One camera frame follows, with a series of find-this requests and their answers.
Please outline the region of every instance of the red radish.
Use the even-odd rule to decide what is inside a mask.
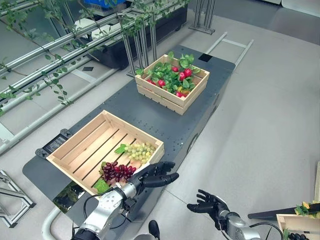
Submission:
[[[173,66],[171,69],[172,69],[172,71],[174,71],[175,73],[179,72],[179,68],[177,68],[176,66]]]
[[[186,75],[185,75],[184,72],[180,72],[179,76],[180,76],[180,79],[179,79],[179,80],[180,80],[181,82],[186,78]]]
[[[148,79],[147,82],[148,82],[148,83],[151,83],[151,84],[153,84],[153,85],[156,85],[155,82],[152,81],[151,79]]]
[[[179,97],[179,98],[181,98],[181,97],[183,96],[183,94],[182,94],[181,92],[179,92],[179,91],[177,91],[175,95],[176,95],[177,97]]]
[[[160,88],[162,88],[163,86],[166,85],[165,81],[163,81],[162,79],[158,80],[158,85],[160,86]]]
[[[192,75],[191,69],[190,69],[190,68],[186,68],[186,69],[184,70],[184,75],[185,75],[186,78],[187,78],[187,77],[190,77],[190,76]]]

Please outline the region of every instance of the grape leaf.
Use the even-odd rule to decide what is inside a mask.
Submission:
[[[99,178],[93,187],[96,189],[98,194],[102,194],[110,188],[108,183],[106,183],[102,178]]]
[[[190,87],[189,82],[187,80],[185,80],[185,79],[183,80],[183,84],[182,85],[183,85],[184,89],[188,89]]]
[[[116,154],[122,154],[122,153],[124,153],[126,151],[125,147],[126,147],[125,144],[121,144],[120,147],[118,147],[114,152]]]
[[[101,167],[100,167],[100,170],[99,170],[99,173],[100,173],[101,175],[104,174],[103,168],[104,168],[105,166],[106,166],[106,162],[103,161],[103,162],[101,163]]]

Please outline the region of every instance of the black sticker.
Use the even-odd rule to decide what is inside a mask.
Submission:
[[[91,72],[94,69],[93,66],[85,66],[83,67],[82,71],[84,72]]]
[[[209,60],[212,58],[211,55],[208,55],[208,54],[202,54],[200,57],[199,57],[199,60],[201,61],[204,61],[204,62],[209,62]]]

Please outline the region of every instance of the cable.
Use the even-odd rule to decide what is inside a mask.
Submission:
[[[272,226],[274,227],[281,235],[281,240],[284,240],[284,234],[282,233],[282,231],[274,224],[270,223],[270,222],[258,222],[256,224],[253,224],[253,225],[250,225],[249,227],[250,228],[254,228],[256,226],[260,226],[260,225],[269,225],[269,226]]]
[[[119,224],[118,226],[110,227],[110,229],[116,229],[116,228],[121,227],[121,226],[126,222],[126,220],[127,220],[127,217],[126,217],[126,216],[123,216],[123,217],[124,217],[124,220],[123,220],[123,222],[122,222],[121,224]]]
[[[83,204],[83,215],[84,215],[84,219],[87,219],[86,206],[87,206],[88,200],[91,199],[91,198],[95,198],[95,197],[98,197],[98,196],[102,196],[103,194],[106,194],[106,193],[110,192],[110,191],[113,190],[113,189],[114,189],[113,187],[110,187],[107,191],[105,191],[105,192],[103,192],[103,193],[99,193],[99,194],[95,194],[95,195],[89,196],[89,197],[84,201],[84,204]]]

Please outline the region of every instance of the small wooden box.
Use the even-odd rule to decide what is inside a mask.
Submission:
[[[195,88],[186,96],[178,97],[166,90],[153,85],[146,80],[149,78],[149,75],[146,74],[148,70],[151,70],[158,63],[170,63],[172,66],[178,67],[179,61],[176,58],[171,59],[168,55],[163,55],[154,63],[149,65],[144,69],[145,74],[136,75],[135,82],[138,92],[146,97],[154,100],[155,102],[166,106],[168,109],[175,111],[176,113],[183,115],[188,107],[196,100],[200,93],[206,88],[207,81],[209,78],[210,72],[200,69],[200,72],[195,73],[192,81],[196,84]]]
[[[87,125],[50,154],[47,159],[91,195],[97,194],[93,185],[99,179],[102,162],[118,162],[129,166],[127,154],[117,154],[120,144],[150,143],[156,149],[149,159],[160,161],[165,153],[164,143],[115,115],[103,110]]]
[[[320,240],[320,219],[295,214],[277,214],[276,219],[282,232],[284,229],[288,229],[289,233],[300,235],[302,232],[310,232],[303,233],[307,239]]]

